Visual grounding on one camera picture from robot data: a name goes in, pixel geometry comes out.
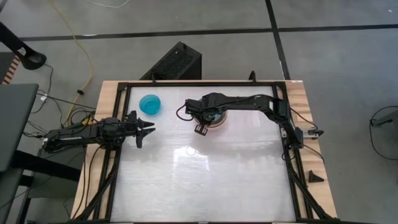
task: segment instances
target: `small blue cup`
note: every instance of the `small blue cup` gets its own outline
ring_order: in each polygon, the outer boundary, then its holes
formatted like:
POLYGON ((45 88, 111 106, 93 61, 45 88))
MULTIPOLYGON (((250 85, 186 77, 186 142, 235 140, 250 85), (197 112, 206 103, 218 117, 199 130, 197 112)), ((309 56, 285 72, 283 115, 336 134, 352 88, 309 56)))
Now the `small blue cup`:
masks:
POLYGON ((146 95, 139 101, 139 108, 148 115, 154 115, 160 110, 160 99, 156 95, 146 95))

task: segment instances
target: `black metal frame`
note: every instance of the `black metal frame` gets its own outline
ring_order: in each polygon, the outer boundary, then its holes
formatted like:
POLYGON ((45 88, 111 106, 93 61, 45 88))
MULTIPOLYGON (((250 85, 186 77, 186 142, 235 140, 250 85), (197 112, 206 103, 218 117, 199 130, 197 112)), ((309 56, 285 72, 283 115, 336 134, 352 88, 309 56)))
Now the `black metal frame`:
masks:
MULTIPOLYGON (((255 74, 251 74, 251 78, 252 81, 251 82, 173 82, 173 81, 169 81, 169 82, 145 82, 145 83, 119 83, 118 85, 118 90, 116 93, 116 99, 115 99, 115 104, 114 104, 114 108, 113 108, 113 116, 118 116, 118 110, 119 110, 119 106, 120 106, 120 101, 121 101, 121 95, 122 95, 122 91, 126 91, 126 97, 124 100, 124 106, 123 106, 123 112, 122 112, 122 117, 124 117, 125 115, 128 114, 127 108, 128 108, 128 103, 129 103, 129 99, 130 99, 130 94, 131 94, 131 88, 133 87, 154 87, 154 86, 158 86, 158 87, 162 87, 162 86, 167 86, 167 87, 171 87, 171 86, 271 86, 272 87, 272 92, 274 94, 274 96, 278 96, 278 89, 280 89, 282 91, 282 97, 284 99, 289 100, 289 97, 287 95, 287 89, 286 89, 286 85, 285 82, 257 82, 256 78, 255 78, 255 74)), ((290 155, 289 155, 289 148, 288 148, 288 144, 287 144, 287 138, 282 138, 282 145, 284 147, 284 152, 285 153, 285 161, 286 161, 286 168, 289 169, 289 167, 292 165, 292 161, 290 160, 290 155)), ((119 160, 120 160, 120 155, 121 155, 121 147, 116 149, 116 155, 114 157, 115 161, 119 164, 119 160)), ((295 152, 295 156, 296 156, 296 163, 297 163, 297 167, 298 167, 298 173, 300 178, 302 179, 302 181, 305 183, 305 176, 304 176, 304 172, 303 172, 303 167, 302 167, 302 161, 301 161, 301 157, 299 156, 300 152, 299 150, 297 150, 295 152)), ((104 163, 103 163, 103 170, 101 173, 101 178, 99 181, 99 185, 101 185, 101 183, 103 183, 104 179, 106 178, 106 171, 108 170, 108 164, 109 164, 109 159, 110 159, 110 151, 106 152, 105 157, 104 157, 104 163)), ((116 179, 117 179, 117 175, 115 177, 115 179, 113 180, 112 184, 109 187, 109 198, 108 198, 108 202, 107 202, 107 206, 106 206, 106 214, 105 214, 105 220, 110 220, 111 218, 111 212, 112 212, 112 206, 113 206, 113 199, 114 199, 114 191, 115 191, 115 186, 116 186, 116 179)), ((299 220, 301 218, 301 214, 300 214, 300 207, 299 207, 299 200, 297 197, 297 192, 296 192, 296 187, 295 187, 295 183, 292 180, 291 177, 289 177, 289 187, 290 187, 290 193, 292 196, 292 203, 293 203, 293 208, 294 208, 294 213, 295 213, 295 217, 296 220, 299 220)), ((305 200, 305 206, 306 209, 307 207, 309 207, 309 203, 307 202, 307 199, 305 200)), ((99 211, 100 211, 100 206, 101 204, 98 204, 97 207, 95 208, 95 212, 94 212, 94 219, 99 218, 99 211)))

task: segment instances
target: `gray floor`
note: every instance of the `gray floor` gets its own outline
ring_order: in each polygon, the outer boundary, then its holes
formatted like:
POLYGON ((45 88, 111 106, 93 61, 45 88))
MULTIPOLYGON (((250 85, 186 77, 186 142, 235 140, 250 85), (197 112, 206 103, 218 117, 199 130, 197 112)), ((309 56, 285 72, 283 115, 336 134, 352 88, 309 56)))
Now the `gray floor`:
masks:
MULTIPOLYGON (((102 0, 118 5, 122 0, 102 0)), ((270 27, 264 1, 131 1, 119 9, 85 1, 55 1, 76 34, 113 34, 171 30, 270 27)), ((272 1, 279 27, 397 24, 395 1, 272 1)), ((48 1, 9 0, 0 21, 21 37, 69 35, 48 1)), ((396 223, 397 162, 373 152, 368 122, 383 106, 396 105, 398 30, 294 32, 280 35, 292 79, 304 80, 315 122, 325 130, 320 144, 338 216, 344 220, 396 223)), ((137 80, 178 41, 203 54, 203 79, 283 79, 271 33, 84 40, 95 77, 79 102, 95 106, 103 80, 137 80)), ((72 40, 28 42, 54 67, 51 95, 73 100, 90 74, 72 40)), ((0 52, 7 52, 0 45, 0 52)), ((36 82, 46 90, 49 69, 21 66, 13 83, 36 82)), ((69 105, 60 104, 64 116, 69 105)), ((33 122, 45 129, 59 126, 59 112, 49 101, 33 122)), ((391 126, 374 130, 377 148, 398 157, 391 126)), ((40 141, 23 139, 21 150, 37 153, 40 141)), ((67 199, 35 199, 28 218, 38 223, 67 220, 67 199)), ((14 223, 19 198, 8 223, 14 223)), ((73 199, 67 201, 70 206, 73 199)))

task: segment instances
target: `wooden table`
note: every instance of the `wooden table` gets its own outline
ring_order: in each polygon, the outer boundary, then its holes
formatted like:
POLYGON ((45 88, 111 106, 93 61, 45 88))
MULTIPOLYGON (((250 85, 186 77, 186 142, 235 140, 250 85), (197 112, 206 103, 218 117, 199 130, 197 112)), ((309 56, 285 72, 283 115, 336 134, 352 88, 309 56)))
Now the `wooden table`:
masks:
MULTIPOLYGON (((102 119, 106 117, 112 116, 113 113, 113 107, 116 99, 116 92, 117 92, 117 87, 119 82, 129 82, 129 83, 150 83, 151 81, 104 81, 103 86, 101 89, 101 93, 99 94, 99 99, 98 99, 98 104, 97 104, 97 109, 96 109, 96 114, 95 118, 96 119, 102 119)), ((169 80, 169 81, 158 81, 160 82, 180 82, 180 83, 185 83, 185 82, 192 82, 190 80, 169 80)), ((223 81, 223 80, 195 80, 194 82, 251 82, 249 80, 228 80, 228 81, 223 81)), ((295 80, 290 80, 290 81, 283 81, 286 82, 286 87, 287 87, 287 94, 289 97, 289 102, 290 106, 300 113, 304 118, 306 118, 309 121, 313 121, 312 116, 311 116, 311 111, 307 99, 307 95, 305 93, 305 88, 303 81, 295 81, 295 80)), ((121 102, 120 102, 120 107, 119 107, 119 116, 122 114, 123 110, 123 104, 124 104, 124 93, 122 93, 121 97, 121 102)), ((302 118, 298 117, 296 114, 293 115, 293 120, 296 126, 302 128, 302 129, 309 129, 312 127, 311 124, 307 123, 304 121, 302 118)), ((304 144, 313 148, 314 150, 318 151, 320 153, 320 146, 318 143, 318 140, 311 140, 311 139, 305 139, 304 144)), ((93 154, 95 150, 97 149, 98 145, 97 144, 92 144, 87 147, 87 152, 86 152, 86 159, 85 162, 87 164, 86 166, 86 186, 88 181, 90 181, 90 189, 88 192, 88 202, 91 201, 95 193, 97 192, 98 185, 100 182, 100 175, 102 171, 102 166, 103 166, 103 161, 104 161, 104 155, 105 151, 104 150, 99 150, 95 158, 93 159, 93 163, 91 165, 91 174, 90 174, 90 180, 88 180, 88 167, 90 164, 90 161, 93 157, 93 154)), ((316 175, 324 178, 324 182, 320 183, 307 183, 308 189, 311 192, 311 194, 314 196, 314 198, 317 200, 317 202, 322 206, 322 208, 331 216, 336 217, 336 210, 335 210, 335 205, 333 203, 333 198, 331 196, 330 188, 329 188, 329 182, 328 182, 328 177, 326 175, 326 170, 325 166, 323 165, 322 159, 319 157, 319 155, 315 154, 311 150, 307 148, 303 148, 300 150, 301 158, 302 158, 302 164, 303 164, 303 169, 305 171, 305 177, 308 180, 308 173, 310 170, 312 170, 316 175)), ((112 167, 113 164, 113 159, 109 160, 109 169, 112 167)), ((83 192, 83 173, 80 176, 80 181, 79 185, 77 188, 76 192, 76 197, 75 197, 75 202, 73 204, 73 210, 71 216, 73 217, 74 214, 76 213, 76 210, 79 206, 79 203, 81 201, 81 198, 83 197, 83 203, 82 206, 80 207, 79 211, 77 211, 77 215, 79 215, 83 210, 84 210, 84 204, 86 202, 86 189, 85 192, 83 192)), ((106 206, 108 202, 108 194, 109 192, 105 192, 103 196, 103 200, 101 203, 101 209, 99 213, 99 218, 104 218, 105 213, 106 213, 106 206)), ((302 218, 306 218, 306 210, 305 210, 305 205, 304 205, 304 198, 301 193, 301 191, 297 188, 297 196, 298 196, 298 204, 300 207, 300 213, 302 218)))

